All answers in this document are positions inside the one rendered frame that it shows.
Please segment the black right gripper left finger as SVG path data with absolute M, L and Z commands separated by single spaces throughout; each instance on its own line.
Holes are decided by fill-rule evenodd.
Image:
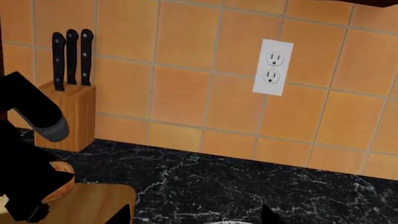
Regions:
M 126 204 L 115 214 L 116 224 L 131 224 L 130 205 Z

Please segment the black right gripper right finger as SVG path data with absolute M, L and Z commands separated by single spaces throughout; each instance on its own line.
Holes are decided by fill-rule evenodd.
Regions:
M 262 205 L 261 224 L 285 224 L 281 217 L 273 212 L 267 205 Z

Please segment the round tan bread loaf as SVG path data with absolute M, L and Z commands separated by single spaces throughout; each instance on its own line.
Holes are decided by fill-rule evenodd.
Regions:
M 75 174 L 75 171 L 73 167 L 68 164 L 67 162 L 62 162 L 62 161 L 55 161 L 55 162 L 49 162 L 49 164 L 56 170 L 56 171 L 62 171 L 66 173 L 71 173 Z M 53 192 L 50 192 L 49 194 L 46 195 L 42 199 L 42 203 L 48 203 L 49 201 L 56 200 L 66 194 L 68 194 L 73 186 L 75 184 L 75 177 L 73 177 L 69 182 L 64 184 L 63 186 L 59 187 L 57 190 L 54 190 Z

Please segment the wooden cutting board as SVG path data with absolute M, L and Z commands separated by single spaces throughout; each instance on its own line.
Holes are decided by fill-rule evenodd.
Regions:
M 115 224 L 133 224 L 136 191 L 124 184 L 75 184 L 68 194 L 50 201 L 49 214 L 38 223 L 15 222 L 0 212 L 0 224 L 105 224 L 125 205 L 130 220 Z

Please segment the white round plate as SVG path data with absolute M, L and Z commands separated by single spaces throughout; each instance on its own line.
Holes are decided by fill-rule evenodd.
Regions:
M 208 224 L 253 224 L 253 223 L 229 220 L 222 222 L 209 222 Z

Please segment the wooden knife block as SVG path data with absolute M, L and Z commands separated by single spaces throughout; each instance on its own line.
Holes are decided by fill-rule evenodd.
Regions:
M 34 133 L 37 147 L 80 152 L 95 139 L 96 87 L 64 84 L 65 91 L 56 91 L 53 82 L 39 87 L 61 109 L 69 125 L 69 135 L 60 142 L 50 142 Z

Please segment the black handled knife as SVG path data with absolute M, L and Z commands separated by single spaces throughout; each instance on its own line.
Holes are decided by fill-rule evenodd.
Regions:
M 65 45 L 66 40 L 59 32 L 52 34 L 52 61 L 53 61 L 53 85 L 56 91 L 65 91 Z
M 76 85 L 75 74 L 77 66 L 77 41 L 79 35 L 75 29 L 68 29 L 66 35 L 67 83 Z
M 80 39 L 80 53 L 81 53 L 81 84 L 90 86 L 90 74 L 91 74 L 91 59 L 92 59 L 92 43 L 94 35 L 89 29 L 83 29 L 81 31 Z

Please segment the white wall power outlet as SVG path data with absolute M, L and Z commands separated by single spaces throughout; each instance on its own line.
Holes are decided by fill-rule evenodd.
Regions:
M 290 42 L 262 41 L 253 92 L 282 96 L 293 47 Z

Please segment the dark brown wall cabinet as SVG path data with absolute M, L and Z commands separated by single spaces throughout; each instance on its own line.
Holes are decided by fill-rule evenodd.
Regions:
M 391 7 L 394 5 L 398 5 L 398 0 L 312 0 L 312 1 L 340 1 L 347 2 L 371 7 Z

